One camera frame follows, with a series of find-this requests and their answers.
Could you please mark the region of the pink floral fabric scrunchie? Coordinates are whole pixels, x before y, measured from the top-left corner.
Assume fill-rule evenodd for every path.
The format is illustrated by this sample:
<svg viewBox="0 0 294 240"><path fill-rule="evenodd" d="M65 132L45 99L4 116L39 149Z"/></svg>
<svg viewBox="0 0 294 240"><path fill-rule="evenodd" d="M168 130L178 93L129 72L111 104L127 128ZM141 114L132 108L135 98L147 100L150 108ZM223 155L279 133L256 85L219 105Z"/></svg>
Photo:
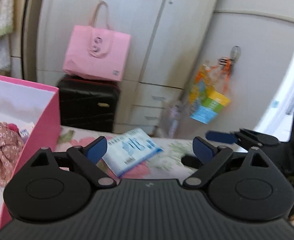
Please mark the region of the pink floral fabric scrunchie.
<svg viewBox="0 0 294 240"><path fill-rule="evenodd" d="M11 179L23 148L24 142L18 133L6 122L0 122L0 187L5 187Z"/></svg>

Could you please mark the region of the blue white wipes pack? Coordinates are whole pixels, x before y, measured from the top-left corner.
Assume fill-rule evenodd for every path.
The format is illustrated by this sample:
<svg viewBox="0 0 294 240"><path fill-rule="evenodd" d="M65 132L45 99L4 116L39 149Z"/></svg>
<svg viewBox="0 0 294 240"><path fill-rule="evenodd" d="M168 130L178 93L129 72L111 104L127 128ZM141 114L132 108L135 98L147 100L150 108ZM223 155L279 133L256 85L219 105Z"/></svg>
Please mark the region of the blue white wipes pack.
<svg viewBox="0 0 294 240"><path fill-rule="evenodd" d="M117 177L121 177L160 152L161 147L141 128L136 128L109 140L103 160Z"/></svg>

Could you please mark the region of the floral tablecloth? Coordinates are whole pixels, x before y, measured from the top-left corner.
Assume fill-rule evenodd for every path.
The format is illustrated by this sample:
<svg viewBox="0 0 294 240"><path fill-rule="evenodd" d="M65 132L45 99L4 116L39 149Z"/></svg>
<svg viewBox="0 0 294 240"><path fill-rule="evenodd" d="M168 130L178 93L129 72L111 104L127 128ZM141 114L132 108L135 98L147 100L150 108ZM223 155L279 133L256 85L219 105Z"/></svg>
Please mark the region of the floral tablecloth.
<svg viewBox="0 0 294 240"><path fill-rule="evenodd" d="M108 150L98 162L101 170L116 181L120 179L178 179L195 172L191 165L198 159L192 140L151 138L140 128L126 135L63 127L56 152L72 146L87 146L100 136L108 141Z"/></svg>

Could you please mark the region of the colourful hanging paper bag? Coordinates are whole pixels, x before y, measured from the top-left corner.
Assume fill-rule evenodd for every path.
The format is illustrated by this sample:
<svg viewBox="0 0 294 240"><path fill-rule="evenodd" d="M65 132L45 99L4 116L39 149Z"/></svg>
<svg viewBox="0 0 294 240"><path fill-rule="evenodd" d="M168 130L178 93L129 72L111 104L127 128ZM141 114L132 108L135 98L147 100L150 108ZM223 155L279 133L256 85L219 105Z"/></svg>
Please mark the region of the colourful hanging paper bag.
<svg viewBox="0 0 294 240"><path fill-rule="evenodd" d="M190 117L210 123L230 103L228 96L232 60L223 57L217 64L201 64L189 93Z"/></svg>

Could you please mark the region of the black suitcase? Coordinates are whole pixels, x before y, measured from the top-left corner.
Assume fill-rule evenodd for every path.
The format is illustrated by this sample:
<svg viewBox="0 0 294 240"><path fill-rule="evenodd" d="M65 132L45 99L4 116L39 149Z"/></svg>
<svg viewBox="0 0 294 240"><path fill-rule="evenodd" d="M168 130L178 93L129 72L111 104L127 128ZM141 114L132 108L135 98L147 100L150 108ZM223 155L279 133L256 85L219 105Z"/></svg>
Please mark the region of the black suitcase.
<svg viewBox="0 0 294 240"><path fill-rule="evenodd" d="M65 75L56 87L62 126L112 132L120 96L116 81Z"/></svg>

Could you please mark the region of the pink cardboard box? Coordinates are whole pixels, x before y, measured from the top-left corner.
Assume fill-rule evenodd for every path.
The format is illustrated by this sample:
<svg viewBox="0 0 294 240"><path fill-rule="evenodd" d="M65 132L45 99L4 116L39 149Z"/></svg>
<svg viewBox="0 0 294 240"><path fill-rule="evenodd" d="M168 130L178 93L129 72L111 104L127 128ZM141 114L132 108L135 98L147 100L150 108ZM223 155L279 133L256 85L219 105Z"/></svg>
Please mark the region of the pink cardboard box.
<svg viewBox="0 0 294 240"><path fill-rule="evenodd" d="M12 178L39 148L55 148L61 131L58 88L0 76L0 122L15 124L24 142ZM9 220L3 201L0 227Z"/></svg>

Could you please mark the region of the red heart plush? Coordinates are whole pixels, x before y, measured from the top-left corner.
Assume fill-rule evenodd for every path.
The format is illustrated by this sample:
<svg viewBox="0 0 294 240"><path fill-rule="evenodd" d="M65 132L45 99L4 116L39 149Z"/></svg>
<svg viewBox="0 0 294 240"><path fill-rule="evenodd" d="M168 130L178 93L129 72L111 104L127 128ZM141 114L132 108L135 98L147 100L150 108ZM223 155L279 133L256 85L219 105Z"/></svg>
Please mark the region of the red heart plush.
<svg viewBox="0 0 294 240"><path fill-rule="evenodd" d="M14 131L15 133L19 134L19 128L15 124L9 123L9 124L7 124L7 127L11 131Z"/></svg>

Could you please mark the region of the pink paper shopping bag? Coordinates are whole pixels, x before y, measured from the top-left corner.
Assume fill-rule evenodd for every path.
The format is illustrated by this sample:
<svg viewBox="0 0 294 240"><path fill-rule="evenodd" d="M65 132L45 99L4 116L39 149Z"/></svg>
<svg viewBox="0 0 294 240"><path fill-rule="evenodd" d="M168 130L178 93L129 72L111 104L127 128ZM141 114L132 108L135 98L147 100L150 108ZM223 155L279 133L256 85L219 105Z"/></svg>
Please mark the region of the pink paper shopping bag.
<svg viewBox="0 0 294 240"><path fill-rule="evenodd" d="M95 26L100 7L106 7L106 27ZM123 80L131 35L114 31L108 4L100 1L88 25L75 25L63 63L68 75L89 80Z"/></svg>

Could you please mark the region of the white wardrobe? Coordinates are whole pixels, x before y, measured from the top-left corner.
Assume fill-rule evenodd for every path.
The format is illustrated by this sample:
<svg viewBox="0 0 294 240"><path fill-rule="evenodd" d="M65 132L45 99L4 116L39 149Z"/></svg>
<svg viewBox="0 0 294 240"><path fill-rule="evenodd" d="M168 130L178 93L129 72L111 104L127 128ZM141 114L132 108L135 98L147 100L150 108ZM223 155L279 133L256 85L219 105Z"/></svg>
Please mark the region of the white wardrobe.
<svg viewBox="0 0 294 240"><path fill-rule="evenodd" d="M209 129L232 131L267 125L270 109L294 55L294 0L43 0L37 37L37 80L56 85L75 25L87 25L105 1L115 31L131 35L115 132L159 125L166 102L187 97L200 64L240 48L229 81L230 105L208 124L185 109L176 137Z"/></svg>

